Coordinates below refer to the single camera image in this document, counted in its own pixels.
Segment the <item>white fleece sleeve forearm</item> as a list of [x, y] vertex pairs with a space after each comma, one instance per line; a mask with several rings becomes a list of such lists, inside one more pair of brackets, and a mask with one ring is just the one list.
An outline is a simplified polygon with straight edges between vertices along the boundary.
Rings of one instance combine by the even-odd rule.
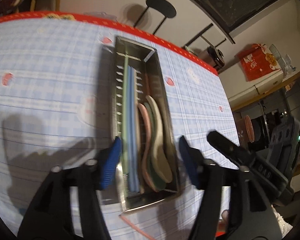
[[273, 206], [271, 206], [273, 213], [277, 219], [278, 225], [280, 227], [281, 230], [281, 234], [282, 237], [285, 237], [293, 228], [292, 225], [290, 225], [289, 223], [287, 223], [284, 218], [274, 209]]

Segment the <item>person's hand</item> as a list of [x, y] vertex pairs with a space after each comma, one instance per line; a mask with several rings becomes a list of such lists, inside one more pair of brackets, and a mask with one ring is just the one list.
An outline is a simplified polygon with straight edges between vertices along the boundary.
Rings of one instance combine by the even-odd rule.
[[227, 226], [229, 221], [229, 210], [224, 210], [221, 214], [221, 224]]

